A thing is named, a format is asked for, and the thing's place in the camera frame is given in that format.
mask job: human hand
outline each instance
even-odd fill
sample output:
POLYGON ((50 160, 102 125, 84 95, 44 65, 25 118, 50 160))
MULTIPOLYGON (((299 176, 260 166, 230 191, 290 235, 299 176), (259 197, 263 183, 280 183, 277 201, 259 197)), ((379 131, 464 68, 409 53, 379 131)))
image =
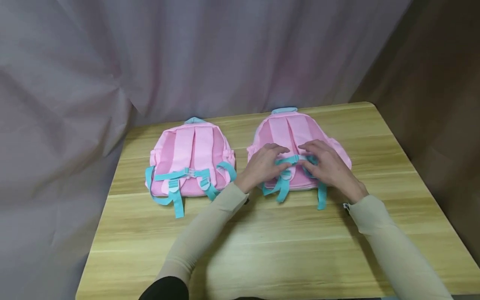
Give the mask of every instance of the human hand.
POLYGON ((305 167, 321 182, 338 188, 351 204, 368 195, 365 185, 353 175, 338 153, 327 143, 313 140, 300 145, 299 148, 314 154, 318 158, 318 165, 315 166, 307 160, 300 160, 298 164, 305 167))
POLYGON ((265 144, 252 155, 245 170, 237 176, 235 184, 242 192, 249 193, 258 184, 279 176, 282 171, 292 166, 289 163, 275 164, 277 156, 287 152, 290 152, 288 148, 265 144))

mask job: wood grain surface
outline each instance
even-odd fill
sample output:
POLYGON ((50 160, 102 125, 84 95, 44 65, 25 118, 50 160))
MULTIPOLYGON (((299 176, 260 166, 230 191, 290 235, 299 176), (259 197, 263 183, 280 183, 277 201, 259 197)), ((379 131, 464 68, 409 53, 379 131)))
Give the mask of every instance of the wood grain surface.
MULTIPOLYGON (((300 109, 350 155, 354 174, 382 199, 398 226, 418 246, 452 294, 480 293, 480 270, 432 198, 376 108, 369 103, 300 109)), ((207 119, 235 150, 237 170, 245 148, 268 115, 207 119)), ((162 131, 181 122, 132 129, 95 235, 77 299, 137 299, 152 283, 178 234, 210 201, 188 198, 185 217, 152 201, 144 185, 150 150, 162 131)), ((258 189, 227 223, 199 261, 191 299, 363 298, 392 295, 367 241, 328 190, 316 210, 316 191, 290 192, 283 204, 258 189)))

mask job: long sleeve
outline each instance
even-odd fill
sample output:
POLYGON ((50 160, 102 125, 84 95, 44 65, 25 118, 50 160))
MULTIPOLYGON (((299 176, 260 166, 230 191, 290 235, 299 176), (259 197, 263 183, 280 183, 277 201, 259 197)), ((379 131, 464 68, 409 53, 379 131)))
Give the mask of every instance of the long sleeve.
POLYGON ((224 225, 248 198, 230 183, 209 206, 185 228, 173 243, 157 279, 172 276, 187 286, 198 259, 215 241, 224 225))
POLYGON ((367 196, 349 206, 357 224, 401 300, 452 299, 425 257, 391 219, 385 205, 367 196))

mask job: fabric backdrop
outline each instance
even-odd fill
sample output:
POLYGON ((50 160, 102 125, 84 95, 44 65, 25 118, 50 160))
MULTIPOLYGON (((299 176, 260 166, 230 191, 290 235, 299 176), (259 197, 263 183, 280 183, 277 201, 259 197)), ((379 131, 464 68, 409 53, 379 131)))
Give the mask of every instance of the fabric backdrop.
POLYGON ((408 5, 0 0, 0 298, 74 298, 129 126, 348 102, 408 5))

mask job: pink backpack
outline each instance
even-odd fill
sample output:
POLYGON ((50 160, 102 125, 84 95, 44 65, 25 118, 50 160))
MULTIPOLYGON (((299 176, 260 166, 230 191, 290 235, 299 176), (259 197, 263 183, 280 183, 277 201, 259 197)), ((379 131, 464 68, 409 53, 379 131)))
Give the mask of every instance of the pink backpack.
POLYGON ((145 185, 161 205, 173 202, 175 216, 184 216, 182 196, 207 195, 235 180, 235 155, 218 126, 193 117, 183 125, 163 131, 150 152, 145 185))
POLYGON ((334 148, 345 164, 352 168, 352 162, 340 143, 333 138, 329 138, 310 116, 298 113, 297 108, 275 109, 270 116, 262 121, 255 133, 253 144, 247 148, 248 160, 263 145, 276 143, 290 149, 289 153, 279 155, 276 164, 285 162, 292 164, 292 167, 283 171, 278 179, 264 182, 261 185, 264 195, 279 191, 277 201, 283 202, 289 190, 318 188, 317 209, 325 209, 326 186, 314 178, 305 168, 297 165, 300 159, 306 159, 314 165, 318 164, 315 156, 298 148, 299 145, 315 139, 325 141, 334 148))

